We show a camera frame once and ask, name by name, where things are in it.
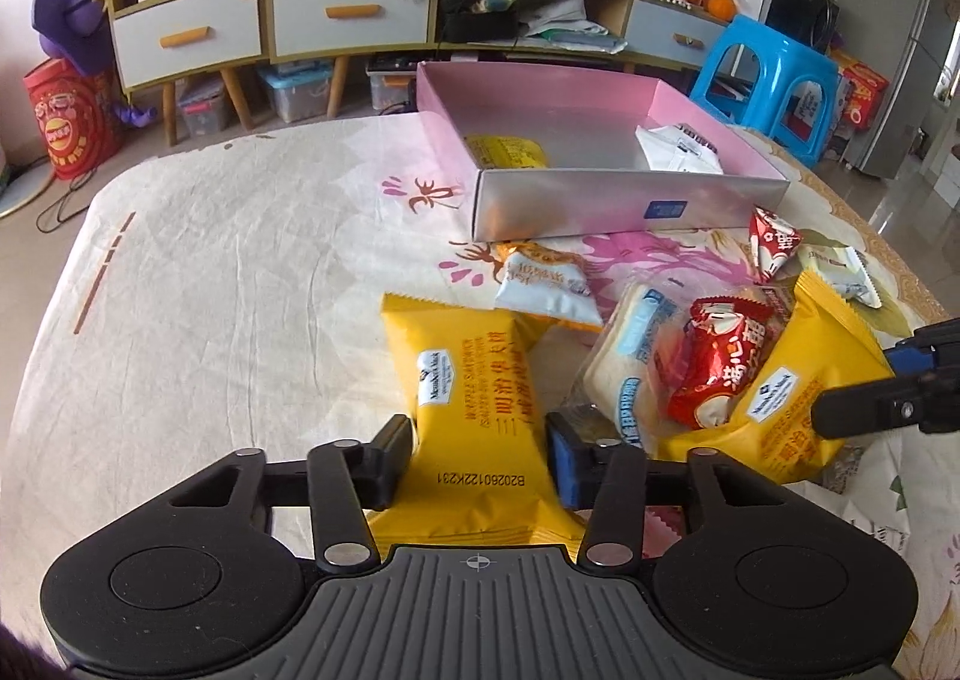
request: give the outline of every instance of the printed date code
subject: printed date code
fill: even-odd
[[[479,488],[523,488],[523,474],[470,474],[469,472],[439,472],[439,485],[472,485]]]

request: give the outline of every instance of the bedsheet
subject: bedsheet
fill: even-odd
[[[867,253],[885,303],[868,317],[881,344],[943,317],[819,179],[750,140],[793,181],[786,219],[808,239]],[[469,241],[463,191],[464,180],[439,170],[416,114],[248,136],[152,160],[104,188],[44,316],[11,426],[0,489],[5,624],[52,651],[37,592],[56,556],[230,450],[301,458],[337,438],[371,438],[402,411],[382,293],[490,307],[500,280],[493,251]],[[608,313],[636,269],[706,271],[718,291],[748,282],[746,242],[747,231],[731,230],[551,245],[589,260]],[[558,328],[534,350],[542,407],[563,398],[585,355],[578,335]],[[960,441],[905,431],[867,453],[844,474],[874,483],[871,520],[909,515],[905,552],[922,591],[899,666],[908,678],[957,676]],[[310,553],[301,510],[277,515],[275,534]]]

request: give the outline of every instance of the metal screw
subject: metal screw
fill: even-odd
[[[355,567],[355,565],[364,563],[370,556],[370,548],[366,544],[358,544],[356,541],[341,541],[339,544],[331,544],[323,552],[326,563],[333,564],[335,567]]]
[[[587,560],[599,567],[622,567],[634,560],[634,551],[626,544],[604,541],[602,544],[594,544],[587,551]]]

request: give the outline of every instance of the white drawer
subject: white drawer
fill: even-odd
[[[195,39],[189,35],[196,31]],[[117,62],[130,88],[261,53],[257,0],[174,0],[113,23]]]
[[[274,0],[274,58],[426,43],[429,0]],[[362,16],[332,18],[333,14]]]
[[[634,0],[627,24],[632,52],[702,68],[724,27],[688,11]]]

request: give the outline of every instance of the wooden cabinet leg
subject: wooden cabinet leg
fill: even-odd
[[[223,68],[220,71],[220,76],[224,79],[224,84],[227,85],[227,94],[230,96],[230,101],[237,111],[237,116],[240,117],[240,124],[243,125],[243,129],[253,130],[253,127],[256,127],[256,125],[253,125],[253,117],[250,115],[247,96],[244,95],[243,87],[240,85],[240,77],[237,76],[236,70],[233,68]]]
[[[167,146],[176,146],[176,84],[163,85],[163,130],[167,134]]]
[[[347,69],[350,58],[340,56],[333,63],[333,82],[330,83],[330,103],[326,107],[326,117],[336,119],[340,111],[340,101],[344,98],[344,87],[347,86]]]

